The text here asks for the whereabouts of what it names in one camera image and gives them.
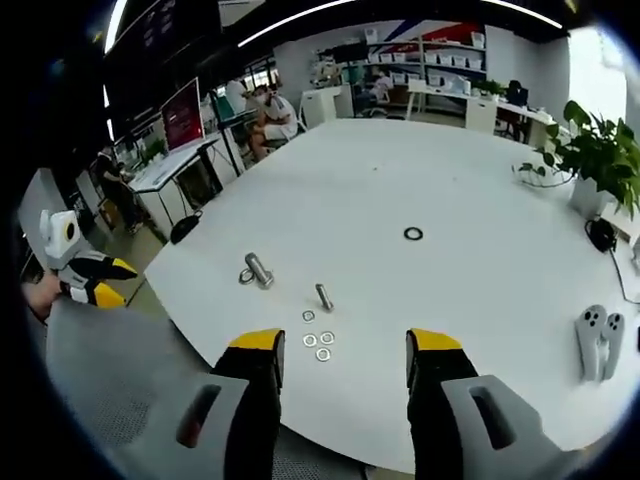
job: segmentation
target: round white table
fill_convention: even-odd
[[[566,192],[514,180],[511,165],[537,156],[452,127],[323,124],[229,185],[146,275],[211,365],[244,332],[285,329],[282,422],[341,454],[413,472],[411,327],[456,338],[480,374],[538,410],[561,448],[582,447],[614,426],[638,385],[638,311],[623,302],[611,259],[591,246]],[[406,240],[410,226],[424,238]],[[269,290],[238,283],[252,251],[273,271]],[[620,255],[629,252],[621,245]],[[640,291],[621,264],[627,290]],[[320,308],[316,283],[333,313]],[[574,320],[596,303],[624,313],[629,328],[613,379],[582,384]],[[309,309],[316,317],[306,324]],[[302,339],[324,331],[336,339],[323,363]]]

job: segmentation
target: black rubber o-ring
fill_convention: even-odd
[[[416,236],[411,235],[411,232],[416,232]],[[409,227],[404,231],[404,238],[406,238],[407,240],[411,240],[413,242],[417,242],[418,240],[422,240],[422,237],[424,237],[422,230],[420,230],[418,227]]]

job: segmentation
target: metal washer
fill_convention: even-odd
[[[313,310],[305,310],[302,312],[302,320],[304,323],[311,323],[314,318],[316,318],[316,314],[313,313]]]
[[[305,347],[315,347],[318,344],[318,339],[312,333],[305,335],[302,337],[302,343],[304,343]]]
[[[336,340],[336,336],[333,332],[322,332],[320,334],[320,342],[323,345],[331,345]]]
[[[331,350],[324,347],[319,348],[318,350],[316,350],[316,358],[320,362],[328,362],[329,359],[331,358]]]
[[[238,282],[240,285],[249,285],[256,279],[256,274],[253,273],[253,270],[250,268],[245,268],[240,272],[240,276],[238,277]]]

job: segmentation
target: white vr controller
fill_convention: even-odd
[[[613,377],[620,358],[624,316],[614,313],[607,317],[602,305],[593,305],[576,320],[576,332],[582,356],[582,379],[595,382]],[[608,349],[606,359],[600,358],[601,346]]]

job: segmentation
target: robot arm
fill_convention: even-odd
[[[120,307],[125,299],[105,280],[128,280],[138,273],[124,260],[85,248],[74,211],[40,214],[47,266],[58,275],[64,295],[102,308]]]

